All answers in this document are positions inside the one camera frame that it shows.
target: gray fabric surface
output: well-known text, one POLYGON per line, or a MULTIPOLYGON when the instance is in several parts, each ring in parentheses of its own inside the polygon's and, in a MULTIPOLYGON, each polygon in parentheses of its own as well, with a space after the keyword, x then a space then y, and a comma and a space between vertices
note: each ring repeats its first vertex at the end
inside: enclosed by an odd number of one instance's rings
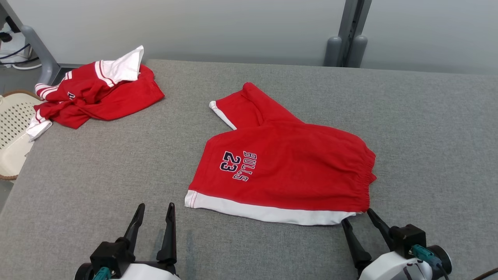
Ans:
MULTIPOLYGON (((229 129, 208 103, 254 82, 297 117, 377 154, 371 207, 451 255, 453 280, 498 265, 498 80, 365 69, 151 60, 167 98, 134 115, 58 124, 35 143, 0 215, 0 279, 72 279, 146 204, 138 260, 154 260, 177 206, 182 279, 356 279, 341 226, 266 223, 183 207, 205 142, 229 129)), ((350 219, 374 258, 387 246, 350 219)))

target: white wall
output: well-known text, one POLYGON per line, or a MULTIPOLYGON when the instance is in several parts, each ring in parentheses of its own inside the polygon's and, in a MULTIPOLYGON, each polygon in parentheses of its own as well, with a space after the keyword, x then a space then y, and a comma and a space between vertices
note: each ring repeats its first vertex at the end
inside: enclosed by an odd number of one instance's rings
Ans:
POLYGON ((145 58, 321 65, 345 0, 7 0, 62 64, 145 58))
POLYGON ((498 74, 497 0, 372 0, 362 68, 498 74))

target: red jersey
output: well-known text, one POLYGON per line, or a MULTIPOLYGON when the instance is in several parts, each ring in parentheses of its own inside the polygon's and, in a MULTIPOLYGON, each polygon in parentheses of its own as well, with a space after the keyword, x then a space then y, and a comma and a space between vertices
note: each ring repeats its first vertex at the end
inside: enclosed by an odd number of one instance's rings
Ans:
POLYGON ((36 94, 47 102, 34 106, 35 125, 51 119, 77 129, 90 118, 110 121, 159 101, 164 94, 154 82, 154 73, 140 64, 142 55, 140 46, 118 60, 74 69, 59 85, 37 84, 36 94))
POLYGON ((206 143, 186 207, 299 225, 368 209, 375 154, 358 136, 306 124, 252 83, 210 108, 233 131, 206 143))

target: cable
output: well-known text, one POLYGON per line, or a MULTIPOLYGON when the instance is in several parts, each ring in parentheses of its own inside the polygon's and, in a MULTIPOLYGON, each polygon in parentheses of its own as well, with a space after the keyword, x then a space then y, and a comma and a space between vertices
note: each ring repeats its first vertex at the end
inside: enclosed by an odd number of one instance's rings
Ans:
POLYGON ((25 48, 27 48, 27 47, 29 47, 29 44, 27 44, 26 46, 22 47, 22 49, 20 49, 20 50, 18 50, 18 51, 16 51, 16 52, 13 52, 13 53, 11 53, 11 54, 9 54, 9 55, 7 55, 7 56, 4 56, 4 57, 0 57, 0 59, 4 59, 4 58, 11 57, 11 56, 13 56, 13 55, 16 55, 16 54, 20 53, 22 50, 24 50, 24 49, 25 49, 25 48))
POLYGON ((495 269, 492 269, 492 270, 490 270, 490 271, 488 271, 486 273, 483 273, 483 274, 477 276, 473 280, 483 280, 484 278, 489 277, 489 276, 491 276, 491 275, 493 275, 493 274, 495 274, 497 272, 498 272, 498 268, 495 268, 495 269))
MULTIPOLYGON (((2 49, 0 49, 0 55, 1 56, 10 55, 10 54, 12 54, 11 50, 2 50, 2 49)), ((22 53, 16 53, 14 56, 20 56, 20 57, 23 57, 23 58, 26 58, 26 59, 28 58, 26 55, 24 55, 22 53)))
POLYGON ((31 66, 31 67, 19 67, 19 66, 16 66, 15 64, 12 64, 12 67, 14 67, 17 70, 31 70, 31 69, 36 69, 38 67, 41 67, 41 63, 38 65, 35 65, 35 66, 31 66))
POLYGON ((35 60, 38 60, 38 59, 40 59, 40 58, 39 57, 35 57, 35 58, 28 59, 26 61, 21 61, 21 62, 0 63, 0 65, 22 64, 22 63, 28 63, 28 62, 31 62, 31 61, 35 61, 35 60))
POLYGON ((444 279, 450 280, 450 278, 448 277, 448 274, 446 273, 446 270, 444 270, 444 268, 440 264, 437 264, 436 266, 437 266, 437 268, 439 268, 443 272, 444 279))

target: chair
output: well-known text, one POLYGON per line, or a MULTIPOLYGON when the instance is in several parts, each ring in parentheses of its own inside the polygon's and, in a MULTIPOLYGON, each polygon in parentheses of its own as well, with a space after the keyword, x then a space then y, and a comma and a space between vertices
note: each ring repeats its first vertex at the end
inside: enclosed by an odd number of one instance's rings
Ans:
POLYGON ((41 100, 35 94, 16 90, 0 96, 0 180, 16 180, 31 150, 26 128, 41 100))

